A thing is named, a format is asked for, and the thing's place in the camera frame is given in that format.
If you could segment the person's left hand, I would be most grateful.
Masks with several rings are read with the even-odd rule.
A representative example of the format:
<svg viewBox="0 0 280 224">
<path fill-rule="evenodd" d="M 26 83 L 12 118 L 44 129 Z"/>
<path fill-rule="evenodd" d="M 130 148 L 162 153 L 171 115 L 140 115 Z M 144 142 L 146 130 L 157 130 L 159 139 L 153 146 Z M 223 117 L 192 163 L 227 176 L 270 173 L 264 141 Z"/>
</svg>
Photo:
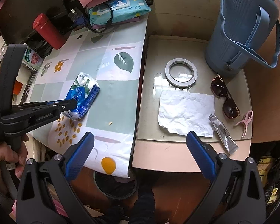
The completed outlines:
<svg viewBox="0 0 280 224">
<path fill-rule="evenodd" d="M 20 179 L 21 175 L 23 174 L 28 155 L 28 151 L 25 145 L 25 142 L 27 142 L 28 140 L 29 137 L 26 134 L 22 135 L 21 147 L 17 152 L 12 150 L 6 142 L 0 143 L 0 192 L 4 195 L 7 195 L 9 191 L 7 185 L 3 180 L 1 167 L 5 166 L 6 163 L 17 163 L 18 166 L 15 169 L 15 175 Z"/>
</svg>

